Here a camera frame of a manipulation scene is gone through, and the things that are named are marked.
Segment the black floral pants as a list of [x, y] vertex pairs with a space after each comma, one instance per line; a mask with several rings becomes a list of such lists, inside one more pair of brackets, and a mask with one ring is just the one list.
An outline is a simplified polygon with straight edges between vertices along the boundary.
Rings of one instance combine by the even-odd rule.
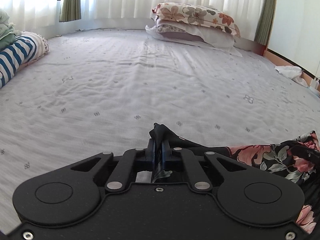
[[[154, 124], [154, 183], [186, 182], [204, 194], [193, 237], [319, 239], [319, 143], [315, 132], [271, 145], [206, 147]], [[172, 160], [162, 166], [161, 144]]]

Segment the light grey patterned bed sheet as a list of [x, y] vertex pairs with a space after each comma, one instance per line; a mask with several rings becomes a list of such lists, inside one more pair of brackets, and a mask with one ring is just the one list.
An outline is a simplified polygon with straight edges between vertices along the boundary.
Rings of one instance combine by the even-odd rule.
[[319, 99], [257, 54], [137, 30], [49, 40], [1, 89], [1, 230], [22, 182], [103, 151], [145, 148], [154, 123], [205, 146], [273, 144], [319, 130]]

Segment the purple white bottom pillow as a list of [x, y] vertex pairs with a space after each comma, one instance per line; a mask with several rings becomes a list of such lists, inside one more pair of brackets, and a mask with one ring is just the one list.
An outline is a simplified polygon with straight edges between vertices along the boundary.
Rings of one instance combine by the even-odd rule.
[[153, 27], [146, 26], [145, 30], [158, 40], [211, 48], [231, 55], [242, 56], [234, 47], [233, 35], [211, 27], [157, 20]]

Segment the floral top pillow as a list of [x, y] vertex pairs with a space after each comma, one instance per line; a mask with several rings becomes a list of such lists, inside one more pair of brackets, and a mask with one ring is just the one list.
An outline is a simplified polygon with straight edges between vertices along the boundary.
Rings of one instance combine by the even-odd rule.
[[215, 28], [236, 37], [240, 30], [233, 18], [217, 9], [200, 5], [163, 2], [151, 9], [157, 20], [180, 22], [207, 28]]

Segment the white crumpled cloth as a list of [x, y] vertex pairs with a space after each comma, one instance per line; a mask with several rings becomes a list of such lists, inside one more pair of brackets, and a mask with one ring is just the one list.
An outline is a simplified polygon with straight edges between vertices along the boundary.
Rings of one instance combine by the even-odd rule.
[[294, 81], [295, 83], [308, 87], [306, 81], [302, 78], [302, 69], [297, 66], [275, 66], [275, 70], [282, 76]]

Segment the olive green right curtain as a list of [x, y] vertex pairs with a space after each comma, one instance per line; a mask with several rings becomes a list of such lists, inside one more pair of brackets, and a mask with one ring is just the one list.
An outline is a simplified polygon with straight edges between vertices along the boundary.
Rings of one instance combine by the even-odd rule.
[[258, 26], [255, 33], [255, 42], [266, 46], [270, 36], [276, 0], [264, 0], [263, 8], [260, 14]]

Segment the olive green curtain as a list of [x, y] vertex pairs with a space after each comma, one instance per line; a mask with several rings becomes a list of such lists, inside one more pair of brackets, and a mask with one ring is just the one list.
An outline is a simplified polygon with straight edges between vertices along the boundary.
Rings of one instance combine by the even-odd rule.
[[260, 14], [258, 26], [255, 33], [255, 42], [266, 46], [270, 36], [276, 0], [264, 0], [263, 8]]
[[72, 22], [81, 19], [80, 0], [62, 0], [59, 22]]

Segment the blue striped pink quilt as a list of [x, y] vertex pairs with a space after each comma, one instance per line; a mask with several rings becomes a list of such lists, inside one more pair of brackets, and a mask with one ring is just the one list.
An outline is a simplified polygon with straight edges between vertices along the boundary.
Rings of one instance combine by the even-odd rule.
[[16, 41], [1, 51], [1, 88], [24, 67], [49, 52], [48, 41], [37, 33], [23, 31]]

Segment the olive green left curtain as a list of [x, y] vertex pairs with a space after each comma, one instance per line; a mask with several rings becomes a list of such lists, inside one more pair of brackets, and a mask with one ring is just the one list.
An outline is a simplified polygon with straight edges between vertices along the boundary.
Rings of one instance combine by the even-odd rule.
[[59, 22], [72, 22], [81, 19], [80, 0], [62, 0]]

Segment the green floral folded quilt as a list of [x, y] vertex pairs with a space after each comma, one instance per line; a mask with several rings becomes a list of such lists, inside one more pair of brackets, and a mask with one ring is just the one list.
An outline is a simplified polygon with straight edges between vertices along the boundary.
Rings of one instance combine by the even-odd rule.
[[0, 50], [7, 48], [16, 41], [16, 37], [22, 35], [20, 30], [15, 30], [14, 24], [9, 22], [10, 16], [1, 9], [0, 16]]

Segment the wooden bed frame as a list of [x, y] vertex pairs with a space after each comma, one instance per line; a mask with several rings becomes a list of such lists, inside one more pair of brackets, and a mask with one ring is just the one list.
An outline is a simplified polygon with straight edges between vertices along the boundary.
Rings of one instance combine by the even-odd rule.
[[245, 38], [235, 38], [235, 45], [236, 48], [245, 50], [245, 51], [251, 51], [255, 54], [258, 54], [260, 56], [263, 56], [270, 60], [273, 64], [276, 66], [297, 66], [302, 69], [301, 77], [306, 81], [308, 85], [315, 86], [315, 82], [319, 82], [319, 79], [315, 77], [313, 74], [308, 72], [305, 68], [298, 65], [297, 63], [294, 63], [293, 61], [283, 57], [282, 55], [267, 49], [267, 46], [263, 46], [257, 42], [245, 39]]

